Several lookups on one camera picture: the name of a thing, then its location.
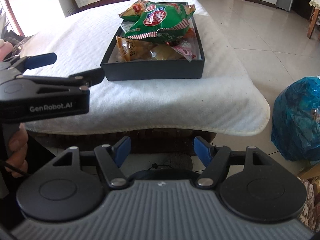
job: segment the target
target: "chip bag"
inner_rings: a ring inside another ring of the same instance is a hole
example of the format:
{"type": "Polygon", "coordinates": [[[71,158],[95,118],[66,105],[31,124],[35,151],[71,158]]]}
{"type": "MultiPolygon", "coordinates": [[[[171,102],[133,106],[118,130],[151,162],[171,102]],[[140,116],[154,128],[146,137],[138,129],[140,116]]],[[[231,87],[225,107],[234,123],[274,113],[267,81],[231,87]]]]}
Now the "chip bag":
{"type": "Polygon", "coordinates": [[[124,19],[125,21],[136,22],[139,20],[140,15],[143,13],[143,11],[151,4],[153,3],[149,1],[139,0],[131,5],[126,11],[120,13],[119,17],[124,19]]]}
{"type": "Polygon", "coordinates": [[[195,10],[194,5],[151,4],[124,36],[156,43],[175,41],[187,33],[195,10]]]}
{"type": "Polygon", "coordinates": [[[156,46],[156,44],[152,44],[151,42],[130,40],[120,36],[116,36],[116,40],[119,52],[125,61],[142,58],[156,46]]]}

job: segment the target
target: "tiled floor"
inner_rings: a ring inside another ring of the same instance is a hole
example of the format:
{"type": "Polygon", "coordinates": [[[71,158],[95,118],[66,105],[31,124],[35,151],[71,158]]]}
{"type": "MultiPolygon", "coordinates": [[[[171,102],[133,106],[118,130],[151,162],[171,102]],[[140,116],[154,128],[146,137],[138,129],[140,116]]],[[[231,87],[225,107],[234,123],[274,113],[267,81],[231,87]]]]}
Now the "tiled floor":
{"type": "MultiPolygon", "coordinates": [[[[242,0],[199,0],[228,38],[239,59],[247,69],[253,83],[270,104],[279,93],[294,81],[320,74],[320,42],[315,30],[311,39],[306,36],[308,20],[294,12],[287,13],[242,0]]],[[[270,139],[271,121],[266,129],[252,137],[235,137],[218,134],[215,145],[227,145],[233,150],[245,150],[255,145],[277,160],[293,174],[308,162],[286,161],[270,139]]],[[[122,171],[130,175],[147,169],[152,163],[160,164],[166,155],[132,155],[127,158],[122,171]]],[[[204,166],[192,157],[194,171],[204,166]]],[[[233,166],[229,176],[242,170],[233,166]]]]}

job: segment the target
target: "white tablecloth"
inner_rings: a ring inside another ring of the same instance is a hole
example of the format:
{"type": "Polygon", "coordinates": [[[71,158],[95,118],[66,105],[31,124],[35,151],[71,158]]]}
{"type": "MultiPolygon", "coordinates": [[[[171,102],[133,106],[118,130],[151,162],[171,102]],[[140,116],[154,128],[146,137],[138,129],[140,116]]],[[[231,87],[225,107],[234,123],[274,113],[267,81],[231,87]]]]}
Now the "white tablecloth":
{"type": "MultiPolygon", "coordinates": [[[[194,18],[205,65],[201,79],[109,82],[90,88],[85,115],[29,122],[29,130],[68,135],[112,133],[147,128],[197,129],[239,136],[260,133],[270,108],[227,38],[197,0],[194,18]]],[[[23,48],[21,56],[55,52],[54,65],[27,75],[61,76],[97,68],[122,19],[135,0],[92,8],[47,26],[23,48]]]]}

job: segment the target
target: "blue plastic bag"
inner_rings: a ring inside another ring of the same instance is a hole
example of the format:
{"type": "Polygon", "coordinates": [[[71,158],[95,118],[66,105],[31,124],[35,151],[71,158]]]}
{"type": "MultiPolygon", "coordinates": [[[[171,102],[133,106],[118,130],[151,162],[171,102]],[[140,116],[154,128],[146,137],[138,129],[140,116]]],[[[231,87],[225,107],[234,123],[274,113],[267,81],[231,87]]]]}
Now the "blue plastic bag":
{"type": "Polygon", "coordinates": [[[305,77],[276,98],[271,141],[290,161],[320,159],[320,79],[305,77]]]}

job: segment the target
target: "finger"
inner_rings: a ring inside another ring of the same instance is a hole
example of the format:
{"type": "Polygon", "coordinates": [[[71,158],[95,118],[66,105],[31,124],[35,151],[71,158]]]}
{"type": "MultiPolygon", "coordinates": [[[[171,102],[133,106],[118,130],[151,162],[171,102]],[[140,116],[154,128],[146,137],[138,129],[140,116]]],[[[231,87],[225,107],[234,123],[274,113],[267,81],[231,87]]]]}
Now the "finger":
{"type": "Polygon", "coordinates": [[[7,163],[9,163],[10,165],[19,168],[20,166],[22,166],[23,161],[26,158],[27,155],[27,150],[28,150],[28,144],[25,144],[20,150],[14,152],[9,159],[6,160],[7,163]]]}
{"type": "MultiPolygon", "coordinates": [[[[28,163],[26,160],[24,160],[23,164],[19,167],[19,170],[22,170],[24,172],[28,171],[28,163]]],[[[22,177],[22,175],[20,173],[17,173],[15,171],[11,172],[11,174],[15,178],[22,177]]]]}
{"type": "Polygon", "coordinates": [[[9,149],[12,152],[20,150],[28,142],[28,133],[24,128],[24,124],[20,124],[20,130],[12,135],[9,140],[9,149]]]}
{"type": "Polygon", "coordinates": [[[13,46],[10,42],[6,41],[0,48],[0,61],[3,61],[5,56],[7,56],[13,50],[13,46]]]}

